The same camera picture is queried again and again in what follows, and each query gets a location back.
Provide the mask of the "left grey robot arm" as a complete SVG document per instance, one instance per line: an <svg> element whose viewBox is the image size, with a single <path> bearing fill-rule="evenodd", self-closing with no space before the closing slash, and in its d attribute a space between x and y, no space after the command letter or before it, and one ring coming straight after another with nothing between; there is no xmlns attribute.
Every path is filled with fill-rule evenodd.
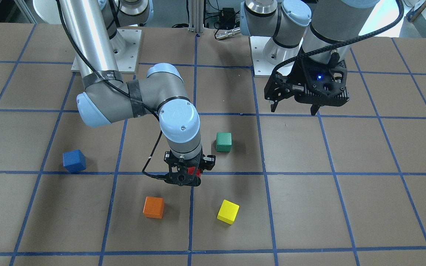
<svg viewBox="0 0 426 266"><path fill-rule="evenodd" d="M339 107L350 100L345 62L350 45L316 55L306 53L358 37L376 5L376 0L318 0L314 7L302 0L241 3L242 35L269 37L275 48L303 55L286 74L272 70L264 89L272 112L286 98L310 104L313 116L322 106Z"/></svg>

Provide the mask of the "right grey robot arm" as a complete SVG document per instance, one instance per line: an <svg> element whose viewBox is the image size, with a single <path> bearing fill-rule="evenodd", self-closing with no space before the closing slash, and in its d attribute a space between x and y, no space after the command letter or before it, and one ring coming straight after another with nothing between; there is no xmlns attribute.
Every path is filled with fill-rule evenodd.
<svg viewBox="0 0 426 266"><path fill-rule="evenodd" d="M211 170L215 156L204 155L200 117L185 83L171 64L149 68L145 79L123 82L117 59L126 42L118 28L145 22L153 12L148 0L57 0L62 27L77 54L84 91L78 112L90 127L156 113L170 146L169 165L179 171Z"/></svg>

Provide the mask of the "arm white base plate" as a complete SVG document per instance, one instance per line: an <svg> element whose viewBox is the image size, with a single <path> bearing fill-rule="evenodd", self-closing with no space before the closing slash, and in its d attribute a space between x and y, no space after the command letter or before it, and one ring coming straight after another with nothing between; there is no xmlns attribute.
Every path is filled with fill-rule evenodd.
<svg viewBox="0 0 426 266"><path fill-rule="evenodd" d="M297 47L284 48L277 45L272 37L250 37L251 56L254 75L256 77L269 77L274 67L286 59L296 56L303 40Z"/></svg>
<svg viewBox="0 0 426 266"><path fill-rule="evenodd" d="M117 29L110 39L104 27L89 32L76 30L73 40L97 71L114 69L122 74L135 74L142 31L140 29Z"/></svg>

